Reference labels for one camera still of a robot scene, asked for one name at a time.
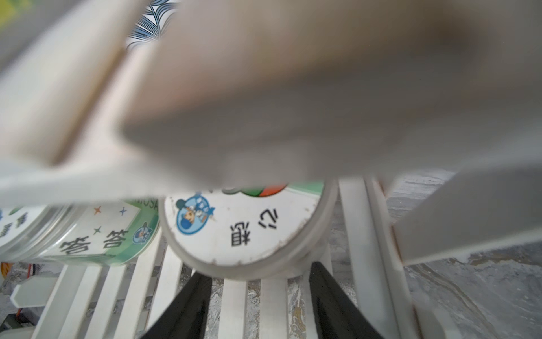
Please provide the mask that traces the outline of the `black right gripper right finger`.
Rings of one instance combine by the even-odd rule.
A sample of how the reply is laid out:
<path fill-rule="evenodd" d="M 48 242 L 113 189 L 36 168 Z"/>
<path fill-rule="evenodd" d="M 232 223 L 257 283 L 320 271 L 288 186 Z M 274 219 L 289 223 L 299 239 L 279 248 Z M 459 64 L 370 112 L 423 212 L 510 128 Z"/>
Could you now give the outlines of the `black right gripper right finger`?
<path fill-rule="evenodd" d="M 321 262 L 312 263 L 309 284 L 319 338 L 383 338 Z"/>

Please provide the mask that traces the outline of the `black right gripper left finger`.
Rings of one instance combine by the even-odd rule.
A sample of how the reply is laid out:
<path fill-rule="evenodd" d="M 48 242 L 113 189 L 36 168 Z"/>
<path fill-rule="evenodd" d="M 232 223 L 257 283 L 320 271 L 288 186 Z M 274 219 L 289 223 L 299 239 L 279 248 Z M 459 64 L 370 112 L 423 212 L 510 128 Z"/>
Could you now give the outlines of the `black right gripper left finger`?
<path fill-rule="evenodd" d="M 212 278 L 195 273 L 142 339 L 204 338 Z"/>

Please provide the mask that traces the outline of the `red label lid jar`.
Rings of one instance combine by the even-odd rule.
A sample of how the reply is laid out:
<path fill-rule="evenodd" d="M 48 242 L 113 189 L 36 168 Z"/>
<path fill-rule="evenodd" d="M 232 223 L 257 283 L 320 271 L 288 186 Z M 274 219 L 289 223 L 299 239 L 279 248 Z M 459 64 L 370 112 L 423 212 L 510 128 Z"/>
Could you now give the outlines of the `red label lid jar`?
<path fill-rule="evenodd" d="M 337 180 L 177 193 L 159 200 L 168 245 L 213 278 L 294 278 L 327 247 Z"/>

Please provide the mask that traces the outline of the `green lid seed jar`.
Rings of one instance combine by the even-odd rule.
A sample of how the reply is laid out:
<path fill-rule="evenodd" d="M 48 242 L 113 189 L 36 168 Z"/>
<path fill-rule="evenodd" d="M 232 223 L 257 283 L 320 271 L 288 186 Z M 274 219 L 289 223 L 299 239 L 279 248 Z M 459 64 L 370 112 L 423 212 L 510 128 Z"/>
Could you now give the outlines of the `green lid seed jar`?
<path fill-rule="evenodd" d="M 145 251 L 158 225 L 157 199 L 3 207 L 1 260 L 122 265 Z"/>

